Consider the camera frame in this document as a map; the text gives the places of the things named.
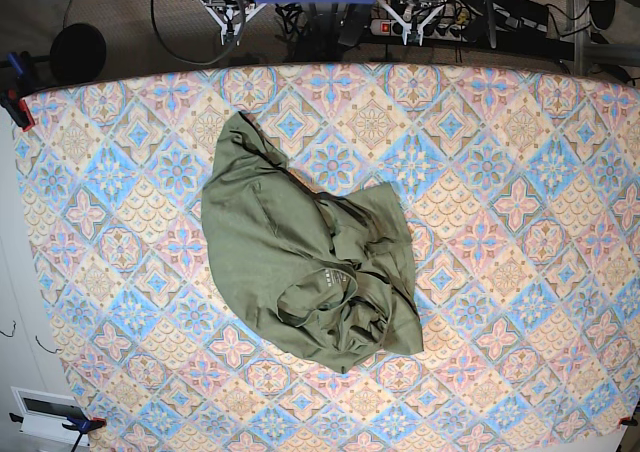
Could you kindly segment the olive green t-shirt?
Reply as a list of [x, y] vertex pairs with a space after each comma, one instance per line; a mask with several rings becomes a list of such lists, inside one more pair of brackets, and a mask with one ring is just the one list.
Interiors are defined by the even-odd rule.
[[238, 113], [201, 199], [214, 284], [259, 337], [339, 373], [423, 351], [412, 236], [389, 184], [314, 192]]

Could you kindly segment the red black clamp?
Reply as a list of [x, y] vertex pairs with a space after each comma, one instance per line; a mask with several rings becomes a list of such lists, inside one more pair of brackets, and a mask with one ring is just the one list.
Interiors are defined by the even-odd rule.
[[19, 416], [9, 414], [11, 422], [20, 425], [20, 432], [40, 439], [71, 445], [72, 451], [79, 446], [89, 446], [89, 433], [106, 426], [104, 419], [74, 417], [48, 417], [39, 415]]
[[16, 125], [26, 132], [35, 125], [25, 102], [25, 97], [30, 95], [34, 89], [31, 55], [27, 51], [10, 52], [7, 58], [1, 61], [2, 70], [9, 68], [16, 74], [15, 85], [1, 90], [1, 107], [10, 115]]

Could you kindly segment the patterned colourful tablecloth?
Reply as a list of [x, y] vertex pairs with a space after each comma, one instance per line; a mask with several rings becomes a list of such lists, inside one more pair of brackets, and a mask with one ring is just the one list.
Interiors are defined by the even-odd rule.
[[[40, 93], [9, 128], [95, 451], [614, 449], [639, 400], [639, 93], [425, 65], [253, 66]], [[394, 186], [423, 351], [346, 374], [253, 335], [200, 191], [244, 112], [310, 188]]]

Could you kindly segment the red black clamp upper left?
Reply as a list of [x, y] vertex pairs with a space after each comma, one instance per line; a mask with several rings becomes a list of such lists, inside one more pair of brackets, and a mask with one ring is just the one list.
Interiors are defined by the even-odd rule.
[[16, 74], [15, 85], [1, 90], [1, 107], [10, 115], [16, 125], [26, 132], [35, 125], [25, 102], [25, 97], [30, 95], [34, 89], [31, 55], [27, 51], [10, 52], [7, 58], [1, 61], [2, 70], [9, 68]]

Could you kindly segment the red black clamp lower left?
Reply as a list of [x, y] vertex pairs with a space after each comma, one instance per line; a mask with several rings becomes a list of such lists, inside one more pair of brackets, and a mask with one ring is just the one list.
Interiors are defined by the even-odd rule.
[[19, 416], [9, 414], [11, 422], [20, 425], [20, 432], [40, 439], [71, 445], [72, 451], [79, 446], [89, 446], [89, 433], [106, 426], [104, 419], [74, 417], [48, 417], [39, 415]]

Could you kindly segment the red clamp lower right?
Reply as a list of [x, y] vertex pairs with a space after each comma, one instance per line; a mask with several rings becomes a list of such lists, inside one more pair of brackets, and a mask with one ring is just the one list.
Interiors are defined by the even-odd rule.
[[625, 427], [636, 427], [639, 425], [639, 422], [634, 416], [629, 416], [620, 419], [618, 425]]

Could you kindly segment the white wall outlet box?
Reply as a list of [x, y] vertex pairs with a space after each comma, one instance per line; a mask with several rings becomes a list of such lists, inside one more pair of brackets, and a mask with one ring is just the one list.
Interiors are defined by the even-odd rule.
[[23, 435], [72, 445], [78, 437], [63, 427], [68, 417], [81, 418], [83, 411], [70, 396], [51, 394], [12, 386], [22, 418], [20, 432]]

